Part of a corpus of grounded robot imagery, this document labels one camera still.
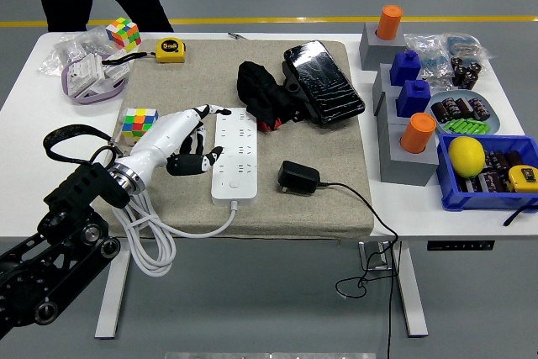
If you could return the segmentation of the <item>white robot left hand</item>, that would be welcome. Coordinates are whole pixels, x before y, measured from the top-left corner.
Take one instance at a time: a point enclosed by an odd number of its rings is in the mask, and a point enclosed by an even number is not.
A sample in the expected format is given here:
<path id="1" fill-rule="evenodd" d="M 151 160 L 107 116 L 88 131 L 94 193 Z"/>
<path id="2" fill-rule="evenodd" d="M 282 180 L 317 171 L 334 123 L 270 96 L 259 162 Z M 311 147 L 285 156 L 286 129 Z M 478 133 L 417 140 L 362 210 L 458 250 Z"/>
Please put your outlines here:
<path id="1" fill-rule="evenodd" d="M 153 171 L 164 166 L 167 159 L 184 141 L 202 127 L 209 114 L 231 115 L 230 109 L 213 104 L 161 116 L 134 145 L 126 157 L 113 164 L 110 172 L 122 175 L 132 184 L 132 193 L 140 193 L 150 185 Z"/>

